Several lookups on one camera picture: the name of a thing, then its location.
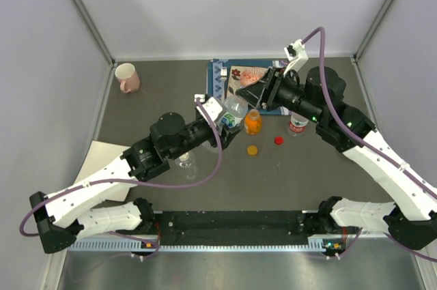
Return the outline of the red label water bottle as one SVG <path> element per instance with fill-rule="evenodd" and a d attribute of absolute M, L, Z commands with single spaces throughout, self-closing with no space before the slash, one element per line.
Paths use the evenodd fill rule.
<path fill-rule="evenodd" d="M 307 127 L 309 120 L 298 113 L 292 111 L 288 124 L 289 132 L 292 136 L 300 136 Z"/>

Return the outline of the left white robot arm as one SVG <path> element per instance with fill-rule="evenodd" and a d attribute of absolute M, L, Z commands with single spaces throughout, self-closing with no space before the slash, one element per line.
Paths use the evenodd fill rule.
<path fill-rule="evenodd" d="M 205 142 L 226 149 L 241 131 L 236 125 L 218 126 L 200 112 L 187 124 L 177 113 L 165 113 L 150 126 L 150 135 L 137 141 L 108 165 L 76 184 L 50 194 L 30 196 L 43 251 L 53 254 L 84 237 L 111 231 L 147 233 L 154 227 L 154 211 L 145 199 L 100 208 L 170 169 L 170 162 Z"/>

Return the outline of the red bottle cap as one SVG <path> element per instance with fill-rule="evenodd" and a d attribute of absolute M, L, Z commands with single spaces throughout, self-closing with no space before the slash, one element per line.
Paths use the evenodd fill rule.
<path fill-rule="evenodd" d="M 282 145 L 283 142 L 284 142 L 283 137 L 282 137 L 282 136 L 276 136 L 276 137 L 274 138 L 274 142 L 275 142 L 277 145 Z"/>

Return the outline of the blue cap water bottle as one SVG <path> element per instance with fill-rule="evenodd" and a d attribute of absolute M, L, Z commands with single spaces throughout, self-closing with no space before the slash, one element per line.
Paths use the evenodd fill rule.
<path fill-rule="evenodd" d="M 238 127 L 248 112 L 248 104 L 238 96 L 227 97 L 223 104 L 225 113 L 221 117 L 219 126 Z"/>

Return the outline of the clear glass bottle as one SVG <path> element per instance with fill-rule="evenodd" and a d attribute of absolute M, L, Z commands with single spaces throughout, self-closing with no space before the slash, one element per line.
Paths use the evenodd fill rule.
<path fill-rule="evenodd" d="M 199 170 L 193 152 L 189 151 L 175 159 L 177 170 L 181 176 L 187 180 L 195 180 L 198 177 Z"/>

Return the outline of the orange juice bottle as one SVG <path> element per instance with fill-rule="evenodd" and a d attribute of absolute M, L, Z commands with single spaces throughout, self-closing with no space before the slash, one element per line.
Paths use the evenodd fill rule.
<path fill-rule="evenodd" d="M 247 134 L 255 135 L 262 128 L 262 116 L 256 109 L 251 109 L 244 118 L 244 129 Z"/>

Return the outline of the orange bottle cap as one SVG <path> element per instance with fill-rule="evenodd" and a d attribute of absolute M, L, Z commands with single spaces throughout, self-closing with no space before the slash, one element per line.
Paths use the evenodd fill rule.
<path fill-rule="evenodd" d="M 255 156 L 258 153 L 258 148 L 255 145 L 249 145 L 246 152 L 250 156 Z"/>

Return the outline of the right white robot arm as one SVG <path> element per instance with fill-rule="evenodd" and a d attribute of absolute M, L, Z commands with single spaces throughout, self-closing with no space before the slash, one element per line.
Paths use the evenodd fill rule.
<path fill-rule="evenodd" d="M 235 94 L 253 108 L 283 107 L 315 123 L 323 141 L 359 165 L 392 199 L 372 203 L 330 197 L 318 210 L 324 231 L 368 229 L 420 250 L 436 240 L 436 189 L 393 151 L 366 114 L 343 102 L 345 89 L 345 81 L 331 68 L 310 69 L 305 83 L 295 72 L 268 68 L 261 79 Z"/>

